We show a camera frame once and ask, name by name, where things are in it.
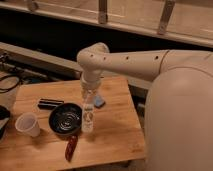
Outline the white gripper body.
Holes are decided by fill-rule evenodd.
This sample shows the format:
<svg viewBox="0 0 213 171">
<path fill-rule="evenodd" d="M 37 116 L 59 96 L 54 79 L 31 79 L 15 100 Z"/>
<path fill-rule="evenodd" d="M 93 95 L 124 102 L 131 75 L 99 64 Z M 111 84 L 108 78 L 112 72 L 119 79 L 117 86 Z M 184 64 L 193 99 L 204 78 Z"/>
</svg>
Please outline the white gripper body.
<svg viewBox="0 0 213 171">
<path fill-rule="evenodd" d="M 82 97 L 86 98 L 88 95 L 95 95 L 101 84 L 100 76 L 98 75 L 81 75 L 81 87 L 82 87 Z"/>
</svg>

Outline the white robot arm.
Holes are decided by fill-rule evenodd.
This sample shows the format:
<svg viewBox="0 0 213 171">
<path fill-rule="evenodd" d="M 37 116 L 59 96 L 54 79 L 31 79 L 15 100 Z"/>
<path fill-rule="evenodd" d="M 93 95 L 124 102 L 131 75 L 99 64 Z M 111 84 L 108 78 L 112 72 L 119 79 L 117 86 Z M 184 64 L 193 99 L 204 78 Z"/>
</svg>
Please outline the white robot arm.
<svg viewBox="0 0 213 171">
<path fill-rule="evenodd" d="M 96 43 L 77 54 L 85 90 L 103 70 L 152 83 L 145 104 L 146 171 L 213 171 L 213 51 L 111 53 Z"/>
</svg>

